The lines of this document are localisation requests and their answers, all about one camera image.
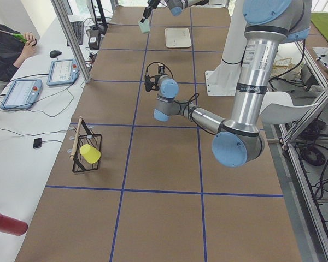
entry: computer mouse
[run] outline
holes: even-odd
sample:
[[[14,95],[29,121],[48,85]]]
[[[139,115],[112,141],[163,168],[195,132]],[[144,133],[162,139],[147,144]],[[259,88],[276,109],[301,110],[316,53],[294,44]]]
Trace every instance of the computer mouse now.
[[[52,51],[50,52],[50,57],[51,57],[51,58],[56,58],[56,57],[59,56],[61,53],[62,53],[62,52],[59,51],[59,50],[52,50]]]

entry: black shirt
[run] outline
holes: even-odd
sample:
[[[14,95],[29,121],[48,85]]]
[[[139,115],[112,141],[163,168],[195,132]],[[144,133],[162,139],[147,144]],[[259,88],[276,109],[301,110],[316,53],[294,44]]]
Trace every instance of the black shirt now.
[[[19,33],[11,28],[0,25],[0,30]],[[0,32],[0,80],[9,82],[18,70],[13,63],[21,55],[24,43],[12,35]]]

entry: red cylinder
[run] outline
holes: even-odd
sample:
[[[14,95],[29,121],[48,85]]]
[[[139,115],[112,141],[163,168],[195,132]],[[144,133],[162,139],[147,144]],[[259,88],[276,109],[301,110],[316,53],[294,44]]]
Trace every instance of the red cylinder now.
[[[28,224],[26,222],[0,214],[0,232],[20,236],[27,229]]]

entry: person's hand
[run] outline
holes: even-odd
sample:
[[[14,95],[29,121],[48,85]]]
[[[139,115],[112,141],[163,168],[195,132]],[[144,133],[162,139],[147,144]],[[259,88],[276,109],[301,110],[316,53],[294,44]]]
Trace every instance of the person's hand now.
[[[28,40],[23,47],[22,55],[25,59],[35,55],[37,48],[34,46],[37,42],[35,40]]]
[[[23,37],[24,37],[26,40],[32,40],[32,41],[35,40],[35,36],[34,36],[31,32],[25,32],[25,33],[23,34]]]

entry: white table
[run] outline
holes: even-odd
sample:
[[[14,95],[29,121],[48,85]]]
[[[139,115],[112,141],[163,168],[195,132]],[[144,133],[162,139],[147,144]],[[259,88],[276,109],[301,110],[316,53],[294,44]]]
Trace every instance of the white table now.
[[[81,51],[87,59],[89,50],[86,48],[87,36]],[[14,75],[13,79],[40,73],[48,73],[52,59],[51,50],[60,50],[59,59],[73,58],[72,51],[66,45],[66,38],[58,19],[51,24],[47,32],[39,41],[37,54],[27,59]],[[66,89],[67,86],[48,87],[47,77],[40,78],[43,90],[39,99]],[[41,112],[29,111],[0,111],[0,128],[12,130],[20,134],[39,134],[67,130],[71,116],[83,91],[84,79],[82,75],[69,91],[74,99],[70,106],[56,117],[48,117]],[[37,102],[31,110],[42,110],[50,115],[60,112],[72,99],[68,91]],[[43,141],[63,141],[65,132],[43,134],[38,136],[18,136],[0,130],[0,213],[25,221],[30,224],[38,205],[46,181],[50,175],[55,159],[61,147],[60,142],[46,142],[41,148],[33,149],[34,138],[41,137]],[[14,261],[23,243],[25,234],[14,236],[0,233],[0,262]]]

